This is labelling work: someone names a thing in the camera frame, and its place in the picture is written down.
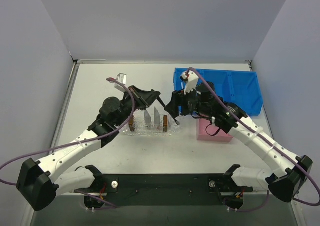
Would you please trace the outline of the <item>black toothbrush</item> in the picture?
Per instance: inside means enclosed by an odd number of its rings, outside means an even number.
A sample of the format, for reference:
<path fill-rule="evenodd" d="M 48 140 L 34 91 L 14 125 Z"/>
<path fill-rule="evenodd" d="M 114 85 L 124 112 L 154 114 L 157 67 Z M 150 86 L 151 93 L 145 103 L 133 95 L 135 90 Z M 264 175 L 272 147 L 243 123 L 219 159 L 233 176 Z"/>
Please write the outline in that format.
<path fill-rule="evenodd" d="M 176 117 L 174 117 L 174 115 L 167 109 L 167 106 L 165 105 L 165 103 L 163 102 L 163 100 L 158 96 L 157 97 L 158 102 L 161 104 L 161 106 L 163 107 L 163 109 L 172 117 L 172 119 L 174 120 L 174 122 L 176 123 L 177 126 L 180 126 L 180 122 L 176 119 Z"/>

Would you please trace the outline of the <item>white red-capped toothpaste tube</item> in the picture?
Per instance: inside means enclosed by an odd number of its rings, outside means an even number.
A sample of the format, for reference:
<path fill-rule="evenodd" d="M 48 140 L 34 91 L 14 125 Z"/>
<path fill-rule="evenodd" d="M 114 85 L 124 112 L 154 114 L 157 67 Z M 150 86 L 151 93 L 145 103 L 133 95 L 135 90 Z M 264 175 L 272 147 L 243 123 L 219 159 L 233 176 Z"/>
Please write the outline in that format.
<path fill-rule="evenodd" d="M 159 127 L 161 125 L 161 115 L 157 108 L 154 108 L 154 125 Z"/>

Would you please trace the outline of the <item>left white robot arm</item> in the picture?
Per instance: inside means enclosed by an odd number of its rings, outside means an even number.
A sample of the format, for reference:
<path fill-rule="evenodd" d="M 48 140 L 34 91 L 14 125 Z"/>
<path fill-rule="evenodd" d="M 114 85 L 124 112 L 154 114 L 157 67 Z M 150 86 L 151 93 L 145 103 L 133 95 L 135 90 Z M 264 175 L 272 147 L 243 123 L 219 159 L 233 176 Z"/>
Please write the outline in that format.
<path fill-rule="evenodd" d="M 38 159 L 29 158 L 20 169 L 16 188 L 35 211 L 49 206 L 63 185 L 60 176 L 82 158 L 109 144 L 126 125 L 131 114 L 148 109 L 161 95 L 159 91 L 141 90 L 134 85 L 124 91 L 123 98 L 108 97 L 96 120 L 71 142 L 71 146 Z"/>

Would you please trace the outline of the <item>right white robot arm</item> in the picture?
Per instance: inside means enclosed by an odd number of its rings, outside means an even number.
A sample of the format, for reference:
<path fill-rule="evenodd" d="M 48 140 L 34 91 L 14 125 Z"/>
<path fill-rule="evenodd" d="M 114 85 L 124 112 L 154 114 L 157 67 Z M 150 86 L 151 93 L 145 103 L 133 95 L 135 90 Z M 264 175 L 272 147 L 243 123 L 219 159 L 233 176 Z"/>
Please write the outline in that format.
<path fill-rule="evenodd" d="M 269 169 L 240 166 L 231 178 L 239 187 L 256 187 L 270 191 L 277 199 L 289 203 L 309 179 L 313 161 L 298 156 L 280 145 L 262 127 L 234 103 L 219 97 L 211 83 L 201 83 L 171 94 L 165 110 L 174 118 L 197 113 L 208 117 L 221 131 L 231 135 L 254 152 Z"/>

